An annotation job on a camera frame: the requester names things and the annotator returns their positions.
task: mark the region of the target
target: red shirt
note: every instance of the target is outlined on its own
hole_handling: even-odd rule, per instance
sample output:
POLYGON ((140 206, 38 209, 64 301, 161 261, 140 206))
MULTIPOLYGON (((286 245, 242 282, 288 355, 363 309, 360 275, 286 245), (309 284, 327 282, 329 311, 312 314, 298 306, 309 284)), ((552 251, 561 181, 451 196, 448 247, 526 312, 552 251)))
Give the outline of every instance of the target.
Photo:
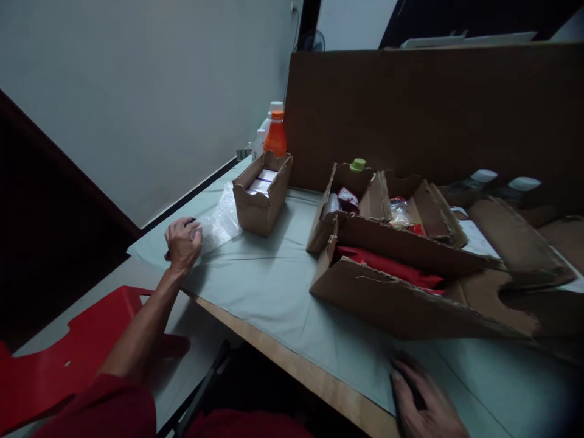
MULTIPOLYGON (((35 438, 142 438, 156 436, 156 409, 150 391, 143 385, 101 374, 73 399, 35 438)), ((252 413, 218 409, 200 414, 186 438, 283 437, 312 435, 287 415, 263 411, 252 413)))

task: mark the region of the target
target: white bottle cap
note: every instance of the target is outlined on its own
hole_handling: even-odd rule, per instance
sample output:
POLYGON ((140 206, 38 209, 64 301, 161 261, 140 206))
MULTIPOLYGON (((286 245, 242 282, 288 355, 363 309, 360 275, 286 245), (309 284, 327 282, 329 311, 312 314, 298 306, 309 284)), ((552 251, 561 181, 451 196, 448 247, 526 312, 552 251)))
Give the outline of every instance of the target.
POLYGON ((529 178, 527 176, 520 176, 511 181, 508 186, 520 192, 528 192, 538 187, 541 184, 537 179, 529 178))
POLYGON ((471 175, 471 179, 479 181, 480 183, 488 183, 497 177, 497 173, 492 170, 479 169, 471 175))
POLYGON ((269 111, 283 111, 284 110, 284 103, 280 102, 279 100, 274 100, 273 102, 269 103, 269 111))

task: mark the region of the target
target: light green tablecloth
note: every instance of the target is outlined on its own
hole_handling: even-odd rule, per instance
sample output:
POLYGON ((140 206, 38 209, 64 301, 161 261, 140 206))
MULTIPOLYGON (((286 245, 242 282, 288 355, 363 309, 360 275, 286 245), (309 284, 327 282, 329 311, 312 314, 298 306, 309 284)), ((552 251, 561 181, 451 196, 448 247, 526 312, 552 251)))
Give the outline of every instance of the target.
MULTIPOLYGON (((247 158, 128 248, 161 269, 164 230, 209 213, 247 158)), ((305 252, 320 193, 288 191, 270 238, 243 232, 203 257, 184 288, 248 321, 395 414, 388 356, 405 349, 454 401, 473 438, 547 437, 570 410, 579 370, 514 341, 400 342, 308 293, 316 257, 305 252)))

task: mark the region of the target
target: white wall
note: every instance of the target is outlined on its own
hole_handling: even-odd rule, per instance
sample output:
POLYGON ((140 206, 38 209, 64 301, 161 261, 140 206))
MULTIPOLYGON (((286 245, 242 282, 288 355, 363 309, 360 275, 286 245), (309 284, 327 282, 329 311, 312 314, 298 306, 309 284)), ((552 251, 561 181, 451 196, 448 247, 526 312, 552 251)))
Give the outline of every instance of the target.
POLYGON ((316 28, 330 50, 379 48, 397 0, 322 0, 316 28))
POLYGON ((283 99, 300 12, 290 0, 2 0, 0 88, 143 226, 283 99))

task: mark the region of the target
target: bubble wrap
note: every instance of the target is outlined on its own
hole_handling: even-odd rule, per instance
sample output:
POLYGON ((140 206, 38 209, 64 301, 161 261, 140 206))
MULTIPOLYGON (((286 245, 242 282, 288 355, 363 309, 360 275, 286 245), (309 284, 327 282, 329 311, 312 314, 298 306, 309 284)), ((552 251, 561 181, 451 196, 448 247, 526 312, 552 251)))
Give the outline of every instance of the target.
POLYGON ((209 215, 200 217, 198 221, 203 228, 202 256, 216 250, 242 233, 243 230, 237 220, 233 183, 225 183, 223 194, 215 206, 215 210, 209 215))

